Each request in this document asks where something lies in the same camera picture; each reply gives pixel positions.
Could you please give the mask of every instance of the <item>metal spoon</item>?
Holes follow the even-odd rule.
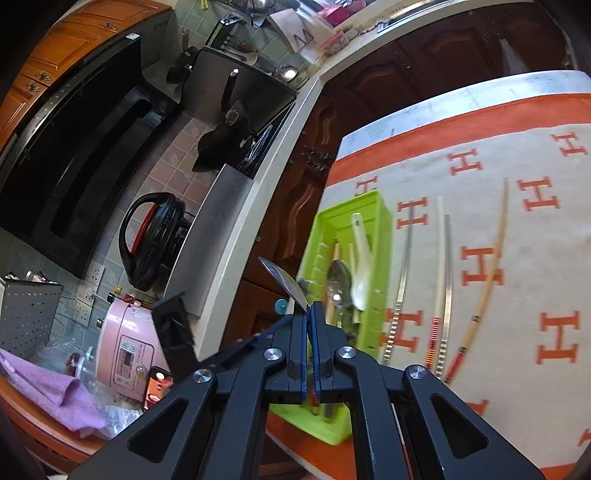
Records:
[[[303,290],[292,278],[292,276],[266,258],[259,257],[259,262],[262,263],[262,266],[265,267],[265,269],[271,274],[271,276],[283,288],[283,290],[285,290],[287,294],[292,299],[294,299],[294,302],[296,302],[300,307],[302,307],[302,309],[304,309],[304,311],[306,311],[309,307],[308,300],[306,299],[306,295],[304,294]]]
[[[342,260],[333,260],[330,264],[327,273],[326,291],[329,301],[334,304],[338,311],[337,327],[341,328],[345,310],[352,305],[351,273]]]

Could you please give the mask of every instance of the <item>green utensil tray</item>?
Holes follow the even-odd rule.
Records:
[[[335,243],[341,245],[341,260],[351,266],[351,248],[356,251],[351,215],[357,212],[363,217],[374,262],[369,282],[368,308],[360,312],[361,325],[355,348],[376,358],[382,336],[392,250],[392,215],[377,190],[316,214],[306,254],[302,260],[301,278],[311,281],[308,301],[323,300],[326,292],[326,273],[333,259]],[[325,405],[312,407],[309,401],[302,405],[271,405],[273,413],[300,430],[331,445],[338,445],[351,435],[349,409],[344,404],[338,404],[331,418],[324,415],[325,409]]]

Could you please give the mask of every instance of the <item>metal screw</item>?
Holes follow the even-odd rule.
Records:
[[[341,358],[353,358],[357,355],[357,350],[355,350],[352,346],[342,346],[337,350],[339,357]]]
[[[422,365],[411,365],[407,370],[408,374],[416,380],[421,380],[427,376],[427,369]]]
[[[197,383],[209,382],[212,379],[212,373],[207,368],[200,368],[193,374],[193,380]]]
[[[278,348],[268,348],[263,355],[267,360],[279,360],[283,356],[283,352]]]

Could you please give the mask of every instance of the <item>white countertop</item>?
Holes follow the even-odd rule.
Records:
[[[523,1],[450,0],[405,18],[380,33],[372,30],[354,38],[342,51],[329,58],[301,88],[294,108],[272,143],[254,178],[252,189],[242,206],[222,254],[205,301],[203,314],[198,321],[191,324],[195,340],[195,353],[199,359],[212,355],[219,349],[234,296],[254,244],[256,233],[261,226],[291,151],[326,82],[392,40],[429,23],[474,8],[507,3],[523,3]]]

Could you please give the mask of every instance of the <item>cabinet door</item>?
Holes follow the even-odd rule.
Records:
[[[295,144],[293,157],[328,154],[334,160],[343,137],[368,123],[367,116],[341,94],[330,84],[325,87]]]
[[[22,117],[45,90],[47,90],[45,86],[24,75],[19,74],[14,80],[0,105],[0,151],[10,139],[12,131]]]
[[[564,35],[539,5],[494,5],[477,12],[497,39],[506,39],[529,71],[573,68]]]
[[[27,63],[49,76],[50,80],[44,83],[50,85],[114,35],[114,32],[101,28],[59,22],[37,44]]]
[[[395,42],[362,58],[326,86],[360,126],[422,100],[413,65]]]
[[[282,294],[282,288],[258,261],[264,257],[295,278],[312,221],[324,189],[323,181],[302,158],[289,160],[252,247],[243,278]]]
[[[500,44],[473,11],[421,27],[396,42],[413,61],[423,98],[503,76]]]
[[[241,280],[228,316],[221,348],[269,328],[280,318],[274,310],[275,302],[284,298],[287,298],[286,294],[280,295]]]
[[[98,0],[78,9],[67,20],[118,33],[169,8],[150,1]]]

